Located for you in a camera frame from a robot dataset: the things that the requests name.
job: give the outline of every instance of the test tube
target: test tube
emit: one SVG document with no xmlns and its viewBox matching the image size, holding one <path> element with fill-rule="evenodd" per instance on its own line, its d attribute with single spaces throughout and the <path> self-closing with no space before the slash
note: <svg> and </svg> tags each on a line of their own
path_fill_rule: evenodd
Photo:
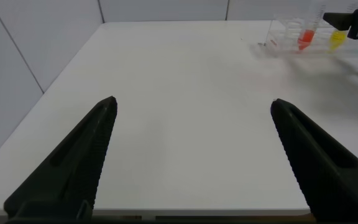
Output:
<svg viewBox="0 0 358 224">
<path fill-rule="evenodd" d="M 298 38 L 299 50 L 307 48 L 313 40 L 314 33 L 326 10 L 326 0 L 312 0 L 305 17 L 302 31 Z"/>
<path fill-rule="evenodd" d="M 353 13 L 358 8 L 358 0 L 350 3 L 347 8 L 347 13 Z M 340 31 L 335 29 L 331 38 L 329 39 L 329 52 L 334 52 L 339 46 L 346 41 L 347 31 Z"/>
</svg>

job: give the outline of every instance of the white table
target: white table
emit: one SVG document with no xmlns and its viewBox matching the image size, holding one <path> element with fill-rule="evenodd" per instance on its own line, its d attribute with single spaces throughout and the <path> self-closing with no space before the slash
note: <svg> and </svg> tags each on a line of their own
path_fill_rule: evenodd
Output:
<svg viewBox="0 0 358 224">
<path fill-rule="evenodd" d="M 102 25 L 0 149 L 5 199 L 110 95 L 99 215 L 309 213 L 270 115 L 282 98 L 358 156 L 358 77 L 325 59 L 258 58 L 269 21 Z"/>
</svg>

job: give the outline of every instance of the red liquid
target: red liquid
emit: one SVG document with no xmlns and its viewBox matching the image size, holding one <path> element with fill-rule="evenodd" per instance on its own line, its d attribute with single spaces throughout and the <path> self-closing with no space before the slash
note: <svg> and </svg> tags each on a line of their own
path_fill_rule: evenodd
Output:
<svg viewBox="0 0 358 224">
<path fill-rule="evenodd" d="M 298 39 L 299 50 L 303 50 L 309 47 L 311 40 L 313 40 L 314 31 L 313 30 L 305 30 L 303 35 Z"/>
</svg>

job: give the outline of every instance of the yellow liquid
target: yellow liquid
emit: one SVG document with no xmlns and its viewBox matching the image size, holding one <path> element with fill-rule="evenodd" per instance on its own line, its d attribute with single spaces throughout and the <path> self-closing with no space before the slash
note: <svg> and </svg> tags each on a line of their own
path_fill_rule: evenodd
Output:
<svg viewBox="0 0 358 224">
<path fill-rule="evenodd" d="M 346 31 L 335 30 L 329 39 L 329 51 L 334 52 L 346 40 Z"/>
</svg>

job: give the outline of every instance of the wall seam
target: wall seam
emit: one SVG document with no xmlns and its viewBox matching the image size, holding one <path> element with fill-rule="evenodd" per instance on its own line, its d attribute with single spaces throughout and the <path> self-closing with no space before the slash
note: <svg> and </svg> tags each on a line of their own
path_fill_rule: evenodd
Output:
<svg viewBox="0 0 358 224">
<path fill-rule="evenodd" d="M 230 5 L 230 0 L 227 0 L 226 17 L 224 18 L 225 21 L 227 21 L 227 15 L 229 14 L 229 5 Z"/>
<path fill-rule="evenodd" d="M 102 5 L 100 4 L 100 0 L 98 0 L 98 4 L 99 4 L 100 15 L 102 16 L 102 24 L 104 24 L 106 21 L 104 20 Z"/>
<path fill-rule="evenodd" d="M 44 90 L 41 88 L 41 85 L 40 85 L 40 83 L 38 82 L 37 78 L 35 77 L 34 73 L 32 72 L 32 70 L 31 70 L 31 68 L 30 68 L 30 65 L 29 65 L 29 64 L 27 63 L 27 61 L 25 60 L 25 58 L 24 58 L 24 56 L 23 56 L 23 53 L 20 51 L 20 49 L 19 49 L 19 47 L 17 46 L 15 40 L 13 39 L 11 33 L 8 31 L 7 27 L 5 26 L 5 23 L 2 21 L 1 16 L 0 16 L 0 23 L 2 24 L 4 30 L 6 31 L 7 35 L 9 36 L 10 40 L 13 42 L 13 44 L 14 44 L 16 50 L 19 52 L 20 56 L 22 57 L 22 59 L 23 59 L 25 65 L 26 65 L 27 69 L 29 69 L 29 71 L 30 71 L 32 77 L 34 78 L 35 82 L 37 83 L 38 87 L 40 88 L 42 94 L 44 94 L 44 93 L 45 93 Z"/>
</svg>

